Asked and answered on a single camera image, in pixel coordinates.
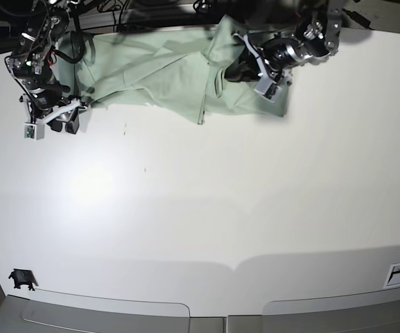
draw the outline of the green cloth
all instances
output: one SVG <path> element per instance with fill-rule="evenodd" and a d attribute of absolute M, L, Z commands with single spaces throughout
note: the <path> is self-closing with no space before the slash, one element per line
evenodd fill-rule
<path fill-rule="evenodd" d="M 216 30 L 206 28 L 128 35 L 97 35 L 86 41 L 77 65 L 59 62 L 60 82 L 74 87 L 92 105 L 157 105 L 202 124 L 205 112 L 273 114 L 282 117 L 288 90 L 271 103 L 254 90 L 256 83 L 231 83 L 226 68 L 244 46 L 233 37 L 245 32 L 230 17 Z M 60 49 L 72 54 L 68 40 Z"/>

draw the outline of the small black piece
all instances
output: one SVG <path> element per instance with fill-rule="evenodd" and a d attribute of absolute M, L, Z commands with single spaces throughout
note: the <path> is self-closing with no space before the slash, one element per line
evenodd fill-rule
<path fill-rule="evenodd" d="M 8 278 L 13 279 L 13 282 L 15 283 L 14 288 L 16 289 L 21 289 L 21 286 L 25 284 L 28 286 L 28 290 L 35 291 L 33 284 L 36 286 L 38 285 L 32 271 L 26 271 L 24 269 L 14 269 Z"/>

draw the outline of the white table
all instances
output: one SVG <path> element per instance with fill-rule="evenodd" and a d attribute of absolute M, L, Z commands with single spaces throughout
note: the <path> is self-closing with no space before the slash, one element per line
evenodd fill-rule
<path fill-rule="evenodd" d="M 13 268 L 46 291 L 182 303 L 191 316 L 381 290 L 400 262 L 400 35 L 341 40 L 327 63 L 294 71 L 284 119 L 196 126 L 113 105 L 38 142 L 23 138 L 1 55 L 5 293 L 41 294 L 13 289 Z"/>

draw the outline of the white tabletop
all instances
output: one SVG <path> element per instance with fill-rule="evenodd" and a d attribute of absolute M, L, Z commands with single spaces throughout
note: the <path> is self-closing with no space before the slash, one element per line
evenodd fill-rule
<path fill-rule="evenodd" d="M 3 290 L 34 298 L 7 279 L 30 269 L 43 290 L 225 316 L 381 289 L 400 261 L 400 35 L 341 40 L 294 71 L 283 119 L 112 105 L 38 142 L 0 55 Z"/>

